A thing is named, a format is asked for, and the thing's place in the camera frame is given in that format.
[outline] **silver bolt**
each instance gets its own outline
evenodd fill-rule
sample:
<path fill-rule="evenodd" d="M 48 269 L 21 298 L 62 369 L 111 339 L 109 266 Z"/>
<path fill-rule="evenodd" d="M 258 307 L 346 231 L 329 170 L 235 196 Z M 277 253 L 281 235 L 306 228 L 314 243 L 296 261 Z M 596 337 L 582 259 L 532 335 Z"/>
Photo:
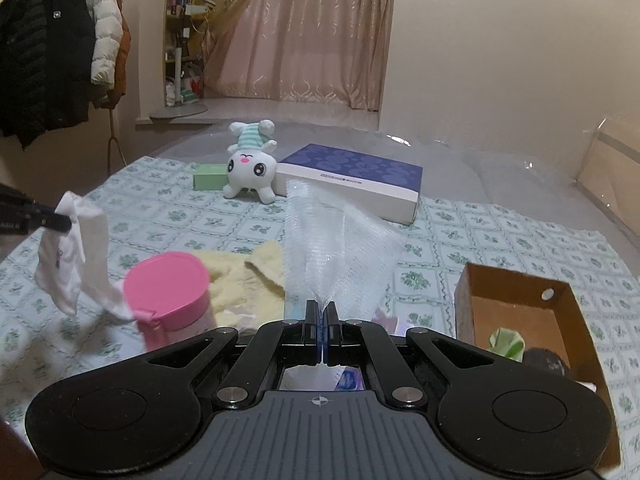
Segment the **silver bolt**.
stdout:
<path fill-rule="evenodd" d="M 418 388 L 412 386 L 401 386 L 396 388 L 391 393 L 392 397 L 398 402 L 405 404 L 411 404 L 412 402 L 418 402 L 422 398 L 422 392 Z"/>
<path fill-rule="evenodd" d="M 244 388 L 239 388 L 238 386 L 222 388 L 218 391 L 217 395 L 222 402 L 229 402 L 231 404 L 242 402 L 249 396 Z"/>

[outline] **white cloth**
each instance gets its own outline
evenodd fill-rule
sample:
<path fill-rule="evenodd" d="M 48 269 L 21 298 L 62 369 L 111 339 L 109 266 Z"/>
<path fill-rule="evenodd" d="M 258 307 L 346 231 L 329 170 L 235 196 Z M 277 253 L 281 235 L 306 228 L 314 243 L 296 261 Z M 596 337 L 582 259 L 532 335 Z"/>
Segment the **white cloth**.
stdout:
<path fill-rule="evenodd" d="M 56 212 L 71 218 L 71 230 L 67 234 L 44 231 L 35 272 L 38 286 L 69 316 L 76 314 L 82 291 L 119 319 L 133 319 L 121 290 L 109 281 L 109 225 L 104 212 L 70 191 Z"/>
<path fill-rule="evenodd" d="M 113 88 L 116 57 L 122 40 L 122 14 L 117 0 L 86 0 L 86 7 L 95 23 L 94 58 L 91 63 L 91 83 Z"/>

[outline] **stuffed animal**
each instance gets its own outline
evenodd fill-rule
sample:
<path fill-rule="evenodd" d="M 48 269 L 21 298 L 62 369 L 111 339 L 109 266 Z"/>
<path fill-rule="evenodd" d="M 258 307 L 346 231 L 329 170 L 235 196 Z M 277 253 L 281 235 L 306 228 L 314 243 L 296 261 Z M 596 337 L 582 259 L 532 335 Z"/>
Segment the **stuffed animal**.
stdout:
<path fill-rule="evenodd" d="M 241 189 L 255 189 L 262 203 L 276 200 L 271 182 L 278 163 L 273 153 L 278 143 L 271 139 L 275 126 L 271 121 L 259 123 L 231 123 L 229 131 L 238 136 L 238 143 L 228 147 L 231 158 L 226 165 L 229 183 L 222 188 L 225 198 L 233 198 Z"/>

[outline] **patterned tablecloth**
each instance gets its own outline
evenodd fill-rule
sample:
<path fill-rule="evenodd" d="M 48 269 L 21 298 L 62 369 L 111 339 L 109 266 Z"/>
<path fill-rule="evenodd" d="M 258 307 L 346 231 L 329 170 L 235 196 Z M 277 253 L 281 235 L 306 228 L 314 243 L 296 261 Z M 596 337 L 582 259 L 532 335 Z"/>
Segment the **patterned tablecloth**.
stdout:
<path fill-rule="evenodd" d="M 192 189 L 192 165 L 143 157 L 88 197 L 108 212 L 114 280 L 167 250 L 249 253 L 284 237 L 286 199 L 263 205 Z M 640 293 L 636 279 L 597 232 L 524 218 L 497 205 L 423 198 L 404 253 L 381 301 L 398 332 L 428 326 L 455 336 L 453 292 L 466 262 L 522 270 L 571 283 L 610 387 L 623 467 L 640 476 Z M 122 324 L 81 295 L 78 316 L 59 312 L 34 283 L 42 232 L 0 265 L 0 413 L 24 434 L 35 394 L 61 378 L 144 350 L 135 325 Z"/>

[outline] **crosshair logo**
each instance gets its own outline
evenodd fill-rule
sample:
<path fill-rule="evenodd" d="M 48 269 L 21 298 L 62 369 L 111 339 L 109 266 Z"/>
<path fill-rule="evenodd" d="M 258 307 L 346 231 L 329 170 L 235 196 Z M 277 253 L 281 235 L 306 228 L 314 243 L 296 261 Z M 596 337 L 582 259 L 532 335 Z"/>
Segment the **crosshair logo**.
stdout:
<path fill-rule="evenodd" d="M 318 395 L 317 397 L 311 399 L 311 402 L 314 403 L 318 408 L 320 408 L 321 406 L 324 406 L 326 403 L 328 403 L 329 399 L 323 397 L 322 395 Z"/>

